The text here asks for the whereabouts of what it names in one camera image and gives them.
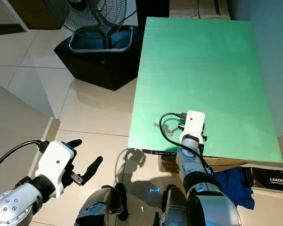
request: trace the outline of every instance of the metal key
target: metal key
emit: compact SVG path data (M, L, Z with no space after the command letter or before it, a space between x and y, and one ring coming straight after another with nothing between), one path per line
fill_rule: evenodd
M158 123L154 122L153 125L159 128L159 124ZM164 131L165 133L168 132L168 129L169 129L168 125L163 124L161 127L162 127L162 131Z
M169 137L171 137L171 136L173 136L173 134L174 134L174 132L176 131L176 130L178 130L179 128L178 127L176 127L175 129L173 129L173 130L167 130L167 132L166 132L166 134L169 136Z

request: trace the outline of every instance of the green tabletop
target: green tabletop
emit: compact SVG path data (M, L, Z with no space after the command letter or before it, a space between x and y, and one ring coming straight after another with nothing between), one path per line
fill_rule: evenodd
M206 115L205 156L282 162L249 22L148 17L128 147L175 152L153 123L188 110Z

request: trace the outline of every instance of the cardboard box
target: cardboard box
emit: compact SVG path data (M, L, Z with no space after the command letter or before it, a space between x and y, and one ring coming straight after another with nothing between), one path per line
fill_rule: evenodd
M199 19L198 0L170 0L169 17Z
M29 29L56 30L63 25L68 12L59 13L59 21L45 7L42 0L8 0ZM54 0L56 6L61 0Z
M252 162L249 160L227 159L207 156L205 156L204 159L206 160L208 165L213 168L214 172L228 170ZM162 155L161 158L158 159L158 170L160 172L176 173L178 172L178 169L179 168L176 163L175 155Z
M226 0L198 0L200 19L230 20Z

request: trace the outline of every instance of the wall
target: wall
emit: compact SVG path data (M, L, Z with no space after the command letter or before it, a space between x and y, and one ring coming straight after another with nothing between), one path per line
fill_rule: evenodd
M126 17L131 15L136 10L135 0L127 0ZM124 21L124 24L138 26L137 13Z
M283 159L283 0L228 0L228 6L232 20L251 22Z
M0 0L0 24L18 24L17 19Z
M0 157L24 141L41 139L49 120L0 86ZM0 194L28 174L36 152L30 145L0 165Z

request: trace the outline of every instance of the tile floor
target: tile floor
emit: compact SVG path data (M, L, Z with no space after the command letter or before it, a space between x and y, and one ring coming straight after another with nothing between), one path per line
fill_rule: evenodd
M181 181L177 174L158 172L158 156L126 148L136 79L115 92L73 79L53 52L69 35L58 30L0 36L0 85L44 114L60 118L56 140L83 140L75 172L83 173L99 155L104 159L90 182L84 187L73 184L60 199L48 201L30 225L71 226L90 194L122 181L130 216L125 222L111 217L109 225L150 226L155 211L161 212L162 196L149 189L163 191L170 183L182 188ZM283 226L283 194L255 190L253 198L254 210L238 207L243 225Z

